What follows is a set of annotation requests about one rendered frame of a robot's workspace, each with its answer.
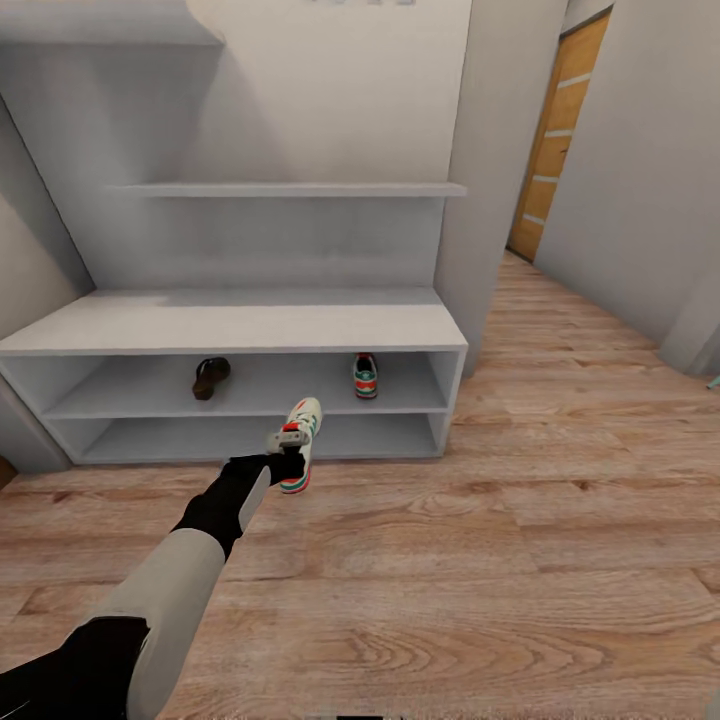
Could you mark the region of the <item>sandal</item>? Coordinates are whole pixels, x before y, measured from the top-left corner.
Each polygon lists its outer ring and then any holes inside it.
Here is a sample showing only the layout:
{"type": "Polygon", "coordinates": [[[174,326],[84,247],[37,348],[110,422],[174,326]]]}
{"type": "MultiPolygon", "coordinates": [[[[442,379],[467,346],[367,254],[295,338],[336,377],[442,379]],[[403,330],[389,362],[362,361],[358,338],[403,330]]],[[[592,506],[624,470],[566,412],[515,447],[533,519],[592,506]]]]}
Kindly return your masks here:
{"type": "Polygon", "coordinates": [[[206,359],[196,369],[197,380],[192,387],[195,398],[208,401],[215,393],[215,384],[228,379],[230,372],[230,364],[224,357],[206,359]]]}

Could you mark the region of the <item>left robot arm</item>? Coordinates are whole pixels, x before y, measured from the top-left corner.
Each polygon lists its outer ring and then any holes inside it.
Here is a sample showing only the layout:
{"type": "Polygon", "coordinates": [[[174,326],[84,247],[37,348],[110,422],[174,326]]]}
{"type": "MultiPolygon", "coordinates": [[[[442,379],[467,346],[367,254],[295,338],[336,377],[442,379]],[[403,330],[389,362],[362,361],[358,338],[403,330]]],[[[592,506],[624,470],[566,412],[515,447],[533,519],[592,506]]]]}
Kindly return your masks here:
{"type": "Polygon", "coordinates": [[[145,562],[62,646],[0,673],[0,720],[154,720],[173,694],[213,589],[272,484],[304,477],[308,433],[238,455],[145,562]]]}

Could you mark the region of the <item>gym shoe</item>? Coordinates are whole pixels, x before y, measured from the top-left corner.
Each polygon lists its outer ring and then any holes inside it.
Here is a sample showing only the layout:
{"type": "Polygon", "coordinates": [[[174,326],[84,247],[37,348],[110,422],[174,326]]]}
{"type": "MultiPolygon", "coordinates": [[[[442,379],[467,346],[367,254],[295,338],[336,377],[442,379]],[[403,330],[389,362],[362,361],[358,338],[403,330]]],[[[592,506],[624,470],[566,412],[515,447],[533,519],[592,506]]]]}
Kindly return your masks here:
{"type": "Polygon", "coordinates": [[[356,352],[353,373],[357,397],[370,399],[377,395],[378,363],[373,353],[356,352]]]}
{"type": "Polygon", "coordinates": [[[293,412],[287,419],[287,424],[281,429],[281,433],[293,431],[302,431],[309,434],[310,443],[306,446],[283,447],[286,454],[303,453],[304,459],[304,477],[297,479],[283,479],[279,481],[279,491],[281,493],[293,494],[300,493],[307,489],[310,481],[310,452],[313,439],[317,436],[321,428],[321,404],[315,398],[307,397],[301,399],[293,412]]]}

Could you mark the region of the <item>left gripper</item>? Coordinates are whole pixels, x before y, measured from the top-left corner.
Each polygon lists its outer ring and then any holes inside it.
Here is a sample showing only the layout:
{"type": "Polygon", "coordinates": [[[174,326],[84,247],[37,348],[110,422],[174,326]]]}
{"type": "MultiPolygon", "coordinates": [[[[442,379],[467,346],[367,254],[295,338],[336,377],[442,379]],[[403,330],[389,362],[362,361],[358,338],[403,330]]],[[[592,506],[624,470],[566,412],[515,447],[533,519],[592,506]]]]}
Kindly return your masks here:
{"type": "Polygon", "coordinates": [[[304,477],[304,459],[303,453],[280,454],[273,453],[273,458],[279,467],[277,480],[273,484],[283,481],[283,479],[297,479],[304,477]]]}

